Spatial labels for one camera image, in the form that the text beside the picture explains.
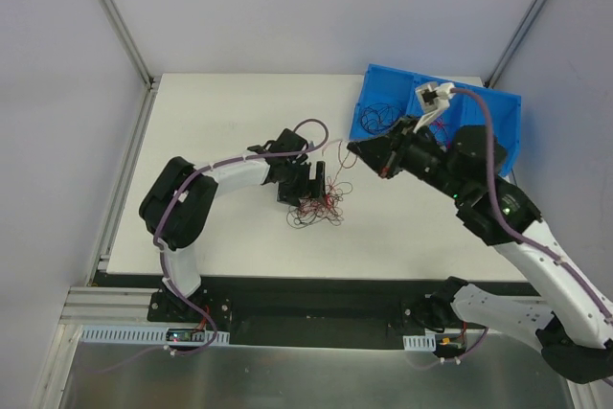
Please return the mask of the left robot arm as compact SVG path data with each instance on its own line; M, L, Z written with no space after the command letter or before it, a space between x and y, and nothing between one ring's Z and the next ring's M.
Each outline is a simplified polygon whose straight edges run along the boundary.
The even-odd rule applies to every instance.
M250 186L275 184L277 201L298 207L307 199L322 202L326 164L311 163L314 146L286 128L275 140L241 155L197 166L181 156L162 169L139 207L139 216L160 250L163 284L173 295L169 309L180 321L195 320L202 299L194 245L215 199Z

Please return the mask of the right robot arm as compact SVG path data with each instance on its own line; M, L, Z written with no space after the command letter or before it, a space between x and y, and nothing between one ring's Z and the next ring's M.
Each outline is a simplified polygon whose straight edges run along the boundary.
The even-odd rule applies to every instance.
M406 116L348 149L382 179L406 171L452 198L466 229L516 267L545 302L531 307L450 277L431 297L438 325L476 323L536 350L572 382L612 381L612 303L559 247L526 194L499 176L507 152L489 128L462 126L443 148Z

